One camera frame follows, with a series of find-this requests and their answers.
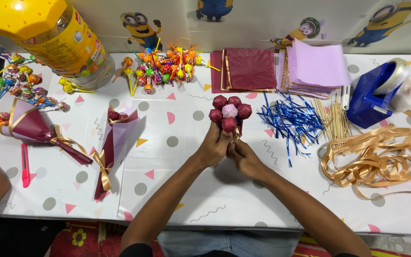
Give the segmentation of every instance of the white tablecloth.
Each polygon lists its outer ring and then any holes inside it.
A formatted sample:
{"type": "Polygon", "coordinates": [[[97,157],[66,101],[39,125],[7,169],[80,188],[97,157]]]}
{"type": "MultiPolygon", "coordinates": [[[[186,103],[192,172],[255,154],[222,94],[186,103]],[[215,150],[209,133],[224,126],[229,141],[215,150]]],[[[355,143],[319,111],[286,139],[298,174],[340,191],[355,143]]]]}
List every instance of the white tablecloth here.
{"type": "MultiPolygon", "coordinates": [[[[112,54],[116,68],[122,66],[125,56],[112,54]]],[[[205,61],[209,55],[202,54],[205,61]]],[[[345,59],[352,85],[359,76],[395,56],[353,55],[345,59]]],[[[398,56],[411,61],[410,56],[398,56]]],[[[45,66],[28,64],[34,73],[43,72],[42,87],[57,100],[65,98],[71,105],[67,113],[49,112],[53,124],[62,126],[63,135],[81,143],[88,152],[102,146],[107,106],[111,103],[117,111],[131,104],[138,109],[140,120],[136,124],[122,153],[120,165],[111,171],[112,190],[101,201],[93,199],[99,168],[96,163],[79,166],[59,148],[49,144],[30,144],[31,173],[35,176],[28,188],[22,187],[20,141],[0,135],[0,167],[6,171],[13,185],[11,192],[0,203],[0,214],[31,217],[112,219],[130,221],[154,192],[196,151],[209,127],[208,112],[214,96],[210,89],[210,70],[195,67],[193,83],[165,85],[154,88],[147,95],[141,87],[130,97],[127,79],[120,77],[95,94],[65,94],[59,77],[45,66]]],[[[355,232],[388,235],[411,235],[411,194],[394,194],[379,200],[360,199],[352,187],[340,188],[332,184],[319,168],[320,158],[327,140],[309,147],[311,157],[294,154],[291,146],[292,168],[288,166],[286,141],[275,138],[271,127],[262,124],[256,112],[265,104],[263,94],[230,93],[239,96],[243,103],[252,105],[253,115],[244,122],[242,140],[250,144],[260,159],[276,172],[307,191],[331,209],[355,232]]],[[[4,96],[0,112],[9,111],[13,96],[4,96]]],[[[267,95],[269,103],[281,99],[276,93],[267,95]]],[[[323,101],[328,105],[330,100],[323,101]]],[[[398,127],[411,128],[405,114],[393,114],[386,122],[398,127]]],[[[365,131],[385,125],[371,126],[365,131]]],[[[360,187],[366,196],[396,191],[411,191],[408,183],[385,188],[360,187]]],[[[258,182],[240,175],[232,161],[225,159],[218,167],[206,169],[180,201],[168,222],[177,229],[301,229],[289,211],[258,182]]]]}

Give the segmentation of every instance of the paper bouquet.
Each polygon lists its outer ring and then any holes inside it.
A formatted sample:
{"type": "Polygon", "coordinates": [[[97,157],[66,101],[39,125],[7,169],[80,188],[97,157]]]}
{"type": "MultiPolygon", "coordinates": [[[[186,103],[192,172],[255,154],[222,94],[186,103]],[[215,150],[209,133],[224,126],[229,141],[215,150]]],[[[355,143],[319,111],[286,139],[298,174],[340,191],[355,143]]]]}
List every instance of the paper bouquet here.
{"type": "Polygon", "coordinates": [[[60,126],[56,125],[55,132],[52,131],[36,106],[18,98],[12,104],[8,126],[1,126],[0,133],[24,141],[53,143],[82,165],[93,162],[80,144],[61,135],[60,126]],[[72,148],[73,143],[77,144],[80,152],[72,148]]]}
{"type": "Polygon", "coordinates": [[[219,95],[213,99],[209,118],[216,123],[220,129],[231,132],[235,139],[242,137],[243,120],[252,114],[252,107],[242,103],[239,97],[231,96],[229,99],[219,95]]]}
{"type": "Polygon", "coordinates": [[[122,113],[115,112],[111,106],[107,109],[107,124],[102,151],[98,154],[95,150],[91,154],[100,166],[98,185],[94,192],[95,200],[99,199],[104,191],[112,189],[108,174],[117,162],[137,119],[137,110],[134,107],[130,107],[122,113]]]}

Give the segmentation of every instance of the plastic container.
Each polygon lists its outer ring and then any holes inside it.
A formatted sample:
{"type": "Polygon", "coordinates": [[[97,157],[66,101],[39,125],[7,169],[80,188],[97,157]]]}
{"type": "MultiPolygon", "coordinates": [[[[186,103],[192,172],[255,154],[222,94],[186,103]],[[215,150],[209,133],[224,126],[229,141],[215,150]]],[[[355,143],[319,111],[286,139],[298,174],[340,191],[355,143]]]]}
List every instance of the plastic container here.
{"type": "Polygon", "coordinates": [[[0,34],[87,90],[107,84],[115,62],[65,0],[0,0],[0,34]]]}

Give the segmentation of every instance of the minion sticker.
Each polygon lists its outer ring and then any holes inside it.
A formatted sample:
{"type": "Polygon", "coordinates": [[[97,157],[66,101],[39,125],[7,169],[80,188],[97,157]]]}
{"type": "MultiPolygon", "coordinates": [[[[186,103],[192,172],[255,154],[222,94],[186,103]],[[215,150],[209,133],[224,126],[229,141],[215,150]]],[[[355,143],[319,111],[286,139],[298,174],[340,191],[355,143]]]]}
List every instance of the minion sticker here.
{"type": "Polygon", "coordinates": [[[300,22],[300,26],[290,32],[286,37],[271,40],[275,45],[276,52],[290,46],[294,39],[315,38],[320,34],[322,24],[315,18],[308,17],[300,22]]]}
{"type": "MultiPolygon", "coordinates": [[[[155,49],[158,43],[157,34],[161,32],[161,22],[154,20],[153,23],[158,27],[158,30],[153,31],[152,27],[147,23],[147,17],[140,12],[123,13],[120,16],[123,27],[130,33],[128,44],[132,44],[131,39],[136,40],[143,48],[155,49]]],[[[158,50],[163,50],[163,45],[160,43],[158,50]]]]}
{"type": "Polygon", "coordinates": [[[231,12],[232,2],[233,0],[198,0],[196,17],[201,20],[205,15],[207,21],[213,21],[215,17],[215,21],[220,22],[221,17],[231,12]]]}
{"type": "Polygon", "coordinates": [[[410,23],[411,20],[404,22],[410,14],[411,2],[403,1],[395,5],[386,5],[375,12],[367,26],[352,38],[347,45],[356,42],[356,47],[366,47],[370,43],[378,42],[398,28],[410,23]]]}

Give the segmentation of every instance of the tape dispenser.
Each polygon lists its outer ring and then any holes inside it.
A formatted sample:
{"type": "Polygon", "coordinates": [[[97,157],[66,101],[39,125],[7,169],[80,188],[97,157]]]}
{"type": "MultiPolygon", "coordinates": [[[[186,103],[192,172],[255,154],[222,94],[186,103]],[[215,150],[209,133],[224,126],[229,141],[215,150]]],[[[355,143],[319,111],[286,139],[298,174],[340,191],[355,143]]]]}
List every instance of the tape dispenser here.
{"type": "Polygon", "coordinates": [[[364,129],[391,117],[386,109],[408,75],[407,62],[394,58],[361,75],[350,100],[348,120],[364,129]]]}

